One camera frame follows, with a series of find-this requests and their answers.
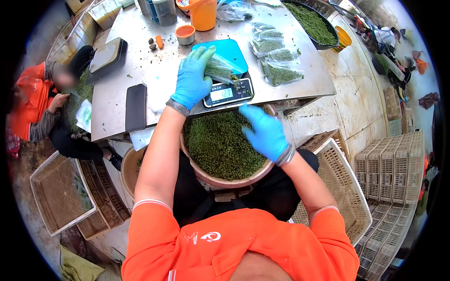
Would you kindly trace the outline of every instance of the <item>gray wrist sleeve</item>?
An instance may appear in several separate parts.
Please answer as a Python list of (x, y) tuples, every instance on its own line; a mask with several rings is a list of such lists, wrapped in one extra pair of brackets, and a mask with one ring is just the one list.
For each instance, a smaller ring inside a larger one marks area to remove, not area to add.
[(187, 107), (185, 107), (181, 103), (177, 103), (173, 99), (169, 99), (167, 101), (166, 105), (172, 107), (173, 109), (175, 109), (176, 111), (178, 111), (179, 113), (184, 115), (185, 117), (188, 117), (189, 114), (191, 113), (191, 111), (189, 109), (187, 109)]
[(289, 163), (292, 158), (294, 157), (294, 153), (295, 153), (295, 148), (293, 145), (288, 144), (288, 147), (280, 154), (280, 156), (278, 156), (277, 159), (277, 166), (281, 167), (286, 165), (287, 163)]

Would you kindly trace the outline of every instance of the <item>blue glove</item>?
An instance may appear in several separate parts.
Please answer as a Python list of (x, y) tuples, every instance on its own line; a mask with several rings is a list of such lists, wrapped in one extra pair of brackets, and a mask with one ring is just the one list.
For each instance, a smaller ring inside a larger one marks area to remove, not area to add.
[(240, 106), (239, 113), (244, 115), (252, 125), (253, 130), (243, 127), (242, 132), (253, 148), (269, 160), (277, 162), (281, 153), (289, 145), (284, 136), (281, 122), (253, 105)]
[(181, 60), (178, 68), (178, 79), (176, 81), (176, 90), (171, 99), (184, 105), (188, 110), (206, 97), (212, 88), (210, 77), (203, 78), (203, 71), (206, 64), (216, 51), (215, 46), (211, 46), (205, 51), (204, 46), (189, 53), (187, 58)]

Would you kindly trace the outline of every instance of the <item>yellow bucket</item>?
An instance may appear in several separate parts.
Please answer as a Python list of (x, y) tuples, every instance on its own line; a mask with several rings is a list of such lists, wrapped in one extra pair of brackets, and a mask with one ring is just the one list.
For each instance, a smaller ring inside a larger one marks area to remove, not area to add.
[(340, 51), (344, 50), (345, 47), (351, 45), (351, 38), (341, 27), (336, 27), (336, 29), (337, 35), (339, 36), (339, 46), (333, 47), (331, 48), (331, 50), (333, 50), (333, 52), (335, 53), (339, 53)]

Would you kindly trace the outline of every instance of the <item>orange bag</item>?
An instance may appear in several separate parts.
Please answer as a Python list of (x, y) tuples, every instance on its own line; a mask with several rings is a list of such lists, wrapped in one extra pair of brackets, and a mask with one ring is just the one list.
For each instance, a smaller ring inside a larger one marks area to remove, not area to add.
[(418, 59), (416, 59), (416, 64), (417, 64), (417, 70), (419, 70), (419, 73), (420, 74), (425, 73), (425, 70), (427, 69), (427, 63), (418, 58)]

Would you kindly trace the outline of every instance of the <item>shoe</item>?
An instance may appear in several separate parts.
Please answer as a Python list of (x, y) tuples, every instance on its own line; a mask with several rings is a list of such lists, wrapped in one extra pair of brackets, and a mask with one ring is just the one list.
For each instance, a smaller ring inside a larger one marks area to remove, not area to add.
[(116, 168), (119, 172), (122, 167), (122, 156), (120, 156), (112, 147), (104, 147), (104, 149), (108, 149), (111, 152), (111, 157), (109, 158), (109, 162)]

